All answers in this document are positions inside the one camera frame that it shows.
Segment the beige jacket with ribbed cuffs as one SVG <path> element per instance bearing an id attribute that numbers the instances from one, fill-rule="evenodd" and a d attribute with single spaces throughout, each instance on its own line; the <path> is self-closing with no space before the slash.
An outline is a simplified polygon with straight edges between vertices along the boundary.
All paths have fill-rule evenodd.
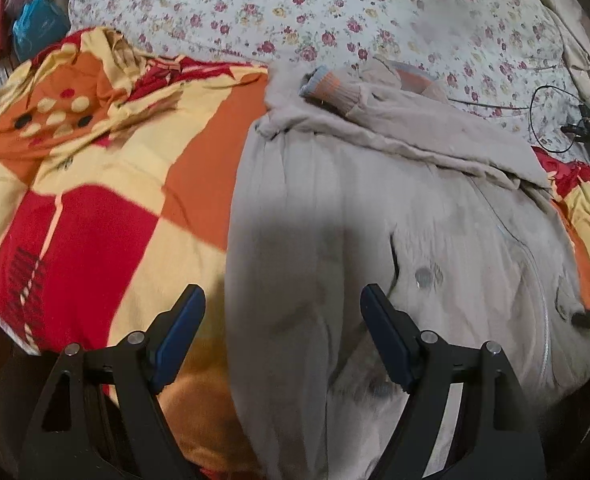
<path id="1" fill-rule="evenodd" d="M 572 242 L 530 145 L 399 64 L 273 65 L 238 166 L 230 386 L 271 479 L 364 479 L 406 405 L 368 334 L 380 285 L 423 330 L 508 355 L 544 416 L 590 378 Z"/>

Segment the white floral bed sheet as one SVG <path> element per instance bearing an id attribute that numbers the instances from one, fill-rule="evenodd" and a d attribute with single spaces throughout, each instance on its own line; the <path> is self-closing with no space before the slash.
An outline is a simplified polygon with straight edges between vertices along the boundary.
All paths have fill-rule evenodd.
<path id="1" fill-rule="evenodd" d="M 579 92 L 540 0 L 69 0 L 73 29 L 105 25 L 148 52 L 357 65 L 373 56 L 440 81 L 449 101 L 564 159 Z"/>

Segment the orange red yellow blanket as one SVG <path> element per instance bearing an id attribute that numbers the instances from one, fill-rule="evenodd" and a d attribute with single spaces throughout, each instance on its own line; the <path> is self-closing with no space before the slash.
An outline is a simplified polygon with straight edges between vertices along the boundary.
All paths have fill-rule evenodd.
<path id="1" fill-rule="evenodd" d="M 206 313 L 159 403 L 210 479 L 255 479 L 232 401 L 224 271 L 264 66 L 164 58 L 75 32 L 0 89 L 0 326 L 29 354 L 145 330 L 189 284 Z"/>

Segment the blue plastic bag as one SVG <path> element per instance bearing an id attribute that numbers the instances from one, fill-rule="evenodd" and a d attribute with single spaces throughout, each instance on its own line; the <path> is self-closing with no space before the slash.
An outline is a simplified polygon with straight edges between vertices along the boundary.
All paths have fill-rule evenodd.
<path id="1" fill-rule="evenodd" d="M 30 0 L 13 23 L 13 48 L 19 62 L 31 60 L 42 50 L 62 40 L 70 21 L 54 0 Z"/>

